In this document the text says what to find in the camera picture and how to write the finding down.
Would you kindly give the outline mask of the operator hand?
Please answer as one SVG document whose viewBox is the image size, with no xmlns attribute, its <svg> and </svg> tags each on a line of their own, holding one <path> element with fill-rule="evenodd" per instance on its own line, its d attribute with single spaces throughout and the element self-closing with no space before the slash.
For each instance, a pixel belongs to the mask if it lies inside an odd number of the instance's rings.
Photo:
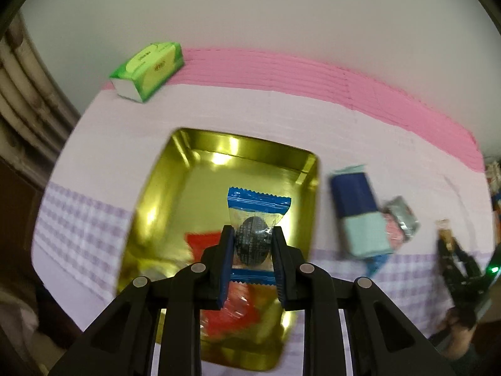
<svg viewBox="0 0 501 376">
<path fill-rule="evenodd" d="M 455 361 L 470 349 L 476 330 L 477 317 L 470 307 L 450 308 L 429 341 L 446 359 Z"/>
</svg>

